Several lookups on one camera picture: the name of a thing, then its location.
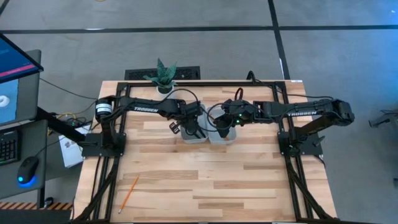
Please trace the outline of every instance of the table leg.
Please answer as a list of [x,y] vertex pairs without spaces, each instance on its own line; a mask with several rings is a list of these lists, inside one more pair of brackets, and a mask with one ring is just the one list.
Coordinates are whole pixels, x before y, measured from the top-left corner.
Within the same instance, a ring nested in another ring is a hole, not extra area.
[[37,208],[43,208],[44,207],[44,193],[45,193],[45,187],[43,186],[39,190],[37,190]]

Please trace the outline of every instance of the succulent plant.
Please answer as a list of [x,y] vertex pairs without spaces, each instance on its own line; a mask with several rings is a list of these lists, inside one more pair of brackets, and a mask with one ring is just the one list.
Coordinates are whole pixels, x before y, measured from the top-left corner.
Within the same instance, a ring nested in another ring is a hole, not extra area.
[[158,58],[157,77],[148,77],[147,75],[145,75],[144,78],[146,80],[152,81],[155,85],[159,87],[159,89],[170,91],[174,85],[177,85],[176,82],[173,81],[176,71],[177,71],[177,63],[166,69],[164,67],[163,62]]

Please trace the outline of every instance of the gray carpet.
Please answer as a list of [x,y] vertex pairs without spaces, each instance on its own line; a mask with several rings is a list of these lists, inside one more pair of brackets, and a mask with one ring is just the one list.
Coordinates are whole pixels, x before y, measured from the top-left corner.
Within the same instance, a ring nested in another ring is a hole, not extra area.
[[[398,24],[394,0],[274,2],[280,26]],[[0,19],[0,30],[271,25],[266,0],[12,0]],[[331,95],[350,102],[356,115],[351,126],[322,132],[338,216],[396,223],[397,131],[388,124],[371,129],[368,120],[381,115],[381,109],[398,108],[398,30],[281,34],[291,79],[303,80],[309,95]],[[44,79],[86,96],[97,96],[103,80],[122,80],[125,69],[154,67],[158,57],[166,65],[199,65],[202,79],[239,79],[248,70],[261,79],[282,78],[273,31],[7,36],[23,50],[43,51]],[[90,103],[40,84],[39,105],[48,111],[81,111]],[[75,169],[48,181],[48,193],[69,202],[77,180]],[[35,193],[9,200],[34,201]]]

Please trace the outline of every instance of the potted plant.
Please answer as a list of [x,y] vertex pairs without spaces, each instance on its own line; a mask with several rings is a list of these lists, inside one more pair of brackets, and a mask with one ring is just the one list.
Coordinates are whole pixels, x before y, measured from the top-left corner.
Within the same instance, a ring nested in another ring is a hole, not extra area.
[[157,59],[157,77],[144,76],[146,80],[152,81],[156,85],[157,92],[166,97],[171,91],[174,90],[174,85],[177,85],[173,78],[177,70],[177,63],[166,69],[163,62]]

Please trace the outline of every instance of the computer mouse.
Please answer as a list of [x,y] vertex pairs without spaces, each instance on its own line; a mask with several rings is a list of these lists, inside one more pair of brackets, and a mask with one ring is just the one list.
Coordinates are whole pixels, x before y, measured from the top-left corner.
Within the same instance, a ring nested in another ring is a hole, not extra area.
[[35,156],[26,158],[18,169],[18,182],[20,184],[29,183],[29,181],[32,180],[33,176],[35,175],[38,164],[39,159]]

